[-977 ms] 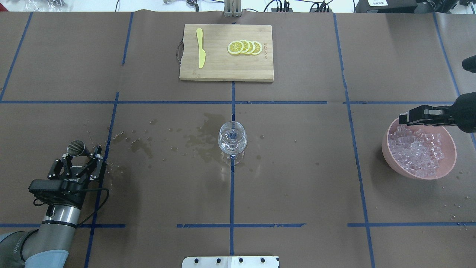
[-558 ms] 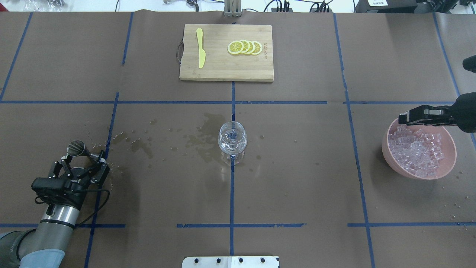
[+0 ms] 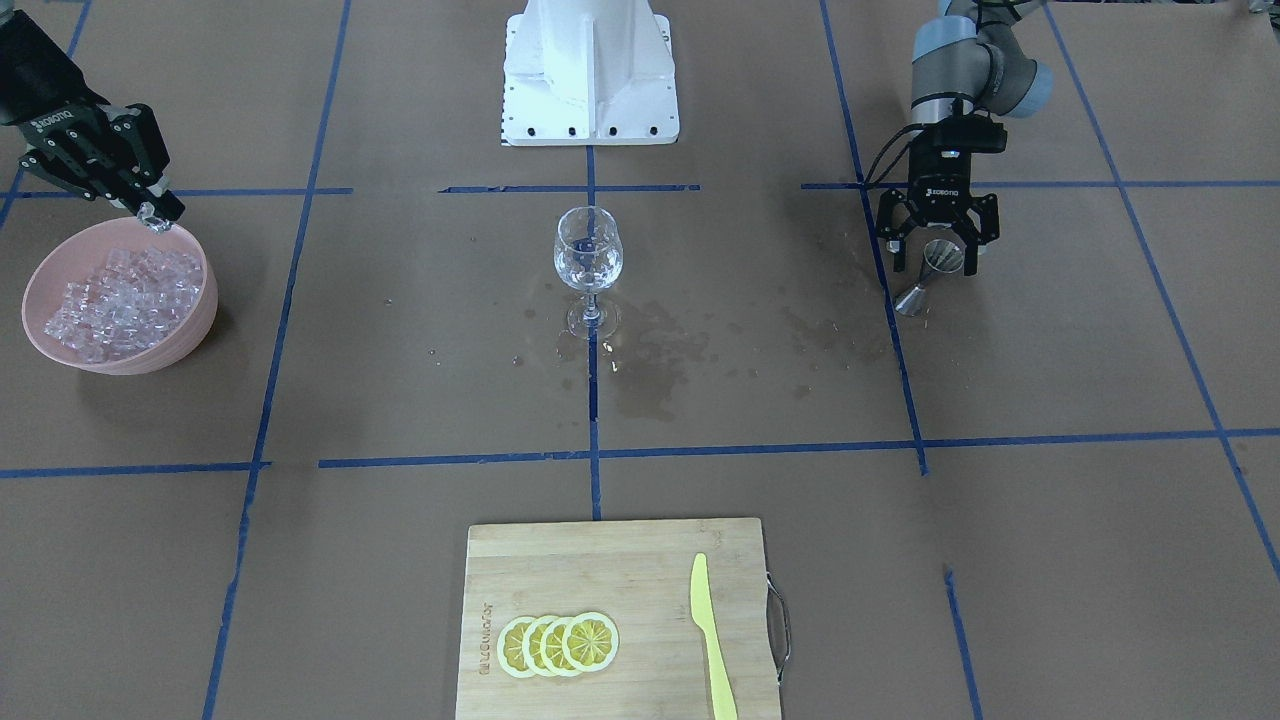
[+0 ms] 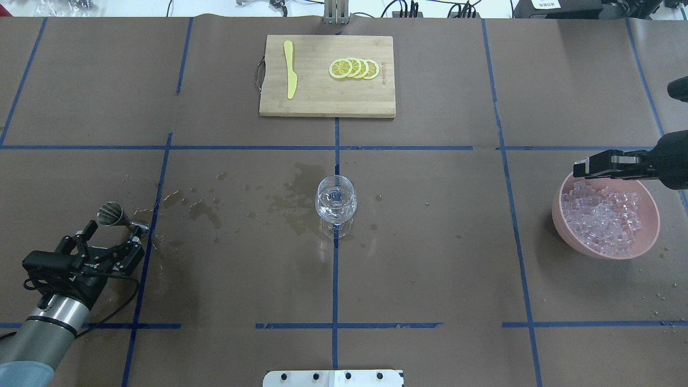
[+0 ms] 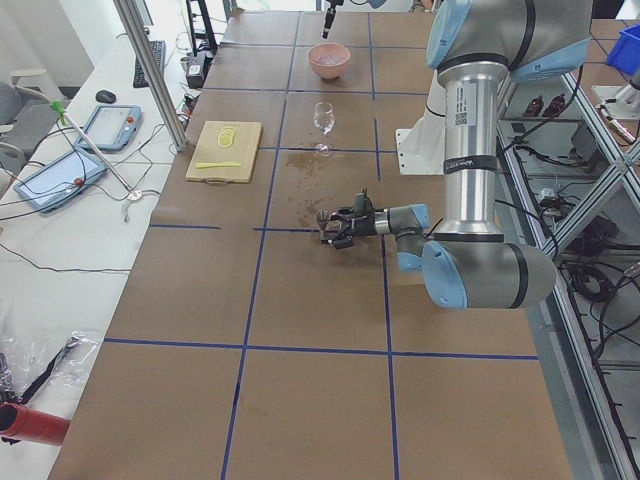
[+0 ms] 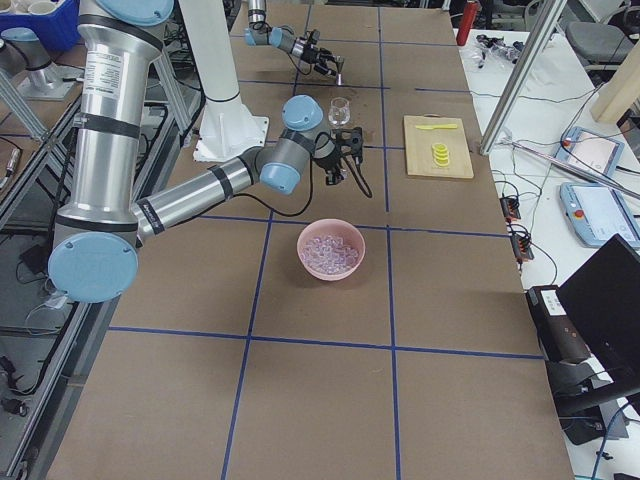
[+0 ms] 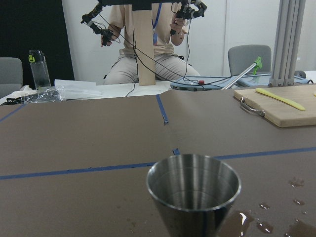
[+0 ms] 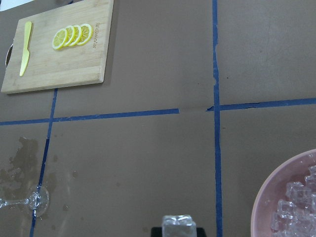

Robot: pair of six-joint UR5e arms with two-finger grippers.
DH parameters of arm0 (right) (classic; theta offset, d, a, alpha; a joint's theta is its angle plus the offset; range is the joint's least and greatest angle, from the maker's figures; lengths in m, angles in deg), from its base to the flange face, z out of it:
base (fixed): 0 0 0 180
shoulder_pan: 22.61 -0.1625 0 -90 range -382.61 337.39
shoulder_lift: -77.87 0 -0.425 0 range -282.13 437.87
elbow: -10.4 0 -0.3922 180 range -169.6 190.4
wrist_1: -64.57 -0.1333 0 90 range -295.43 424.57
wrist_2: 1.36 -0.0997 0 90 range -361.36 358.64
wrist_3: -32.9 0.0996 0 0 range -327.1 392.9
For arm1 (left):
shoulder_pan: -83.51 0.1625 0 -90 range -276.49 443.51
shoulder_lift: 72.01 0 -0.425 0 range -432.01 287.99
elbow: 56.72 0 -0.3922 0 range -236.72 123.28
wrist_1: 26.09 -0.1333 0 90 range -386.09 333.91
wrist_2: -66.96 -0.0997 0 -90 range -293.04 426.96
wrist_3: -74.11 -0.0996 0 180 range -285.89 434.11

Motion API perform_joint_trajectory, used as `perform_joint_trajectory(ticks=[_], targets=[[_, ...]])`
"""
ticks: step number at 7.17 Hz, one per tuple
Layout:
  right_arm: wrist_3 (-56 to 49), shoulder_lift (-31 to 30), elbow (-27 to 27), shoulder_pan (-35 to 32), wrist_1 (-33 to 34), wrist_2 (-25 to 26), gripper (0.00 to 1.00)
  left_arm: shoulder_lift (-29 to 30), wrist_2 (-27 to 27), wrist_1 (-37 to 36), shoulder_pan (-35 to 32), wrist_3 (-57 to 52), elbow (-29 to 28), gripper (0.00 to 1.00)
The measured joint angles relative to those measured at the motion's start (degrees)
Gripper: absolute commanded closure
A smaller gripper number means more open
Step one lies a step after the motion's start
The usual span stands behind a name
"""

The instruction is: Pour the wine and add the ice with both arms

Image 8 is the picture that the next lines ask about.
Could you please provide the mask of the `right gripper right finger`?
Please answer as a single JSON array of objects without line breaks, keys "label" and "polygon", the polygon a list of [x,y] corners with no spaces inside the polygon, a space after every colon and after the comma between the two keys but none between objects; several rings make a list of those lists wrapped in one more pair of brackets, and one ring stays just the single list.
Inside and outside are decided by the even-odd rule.
[{"label": "right gripper right finger", "polygon": [[204,228],[197,227],[197,237],[206,237],[206,232]]}]

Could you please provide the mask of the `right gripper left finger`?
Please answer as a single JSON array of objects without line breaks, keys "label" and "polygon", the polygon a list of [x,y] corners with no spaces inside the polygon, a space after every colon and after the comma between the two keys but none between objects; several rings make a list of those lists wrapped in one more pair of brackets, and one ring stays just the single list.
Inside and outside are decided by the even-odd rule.
[{"label": "right gripper left finger", "polygon": [[151,237],[162,237],[162,227],[152,227]]}]

